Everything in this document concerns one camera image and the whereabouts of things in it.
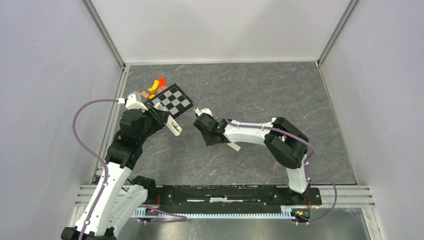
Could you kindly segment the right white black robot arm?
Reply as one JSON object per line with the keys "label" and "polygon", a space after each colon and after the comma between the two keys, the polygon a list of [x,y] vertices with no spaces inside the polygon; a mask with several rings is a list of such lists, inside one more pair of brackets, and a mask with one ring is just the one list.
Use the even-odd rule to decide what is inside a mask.
{"label": "right white black robot arm", "polygon": [[237,143],[265,146],[275,160],[286,168],[289,199],[302,204],[309,198],[309,178],[305,171],[309,139],[283,117],[266,123],[246,123],[236,120],[215,120],[207,113],[199,113],[193,125],[200,131],[207,146],[227,144],[236,151]]}

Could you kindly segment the white battery cover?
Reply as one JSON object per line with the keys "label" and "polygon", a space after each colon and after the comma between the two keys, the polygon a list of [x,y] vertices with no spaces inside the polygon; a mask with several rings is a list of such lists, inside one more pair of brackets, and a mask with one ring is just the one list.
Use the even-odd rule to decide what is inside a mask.
{"label": "white battery cover", "polygon": [[234,142],[227,143],[227,145],[237,152],[239,152],[241,149],[241,147]]}

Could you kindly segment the white remote control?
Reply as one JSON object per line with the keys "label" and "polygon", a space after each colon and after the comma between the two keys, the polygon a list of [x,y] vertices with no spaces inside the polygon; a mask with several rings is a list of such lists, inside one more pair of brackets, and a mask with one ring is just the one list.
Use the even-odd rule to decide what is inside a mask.
{"label": "white remote control", "polygon": [[165,125],[175,136],[179,136],[182,132],[182,128],[171,115],[168,116]]}

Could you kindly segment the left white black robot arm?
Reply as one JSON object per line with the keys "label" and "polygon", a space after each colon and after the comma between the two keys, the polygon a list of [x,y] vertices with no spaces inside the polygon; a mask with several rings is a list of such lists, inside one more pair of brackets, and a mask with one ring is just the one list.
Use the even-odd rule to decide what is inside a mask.
{"label": "left white black robot arm", "polygon": [[62,240],[115,240],[139,205],[156,200],[155,181],[138,176],[125,196],[116,201],[143,153],[143,144],[166,125],[170,116],[169,111],[154,107],[146,111],[129,109],[122,114],[94,194],[76,224],[63,229]]}

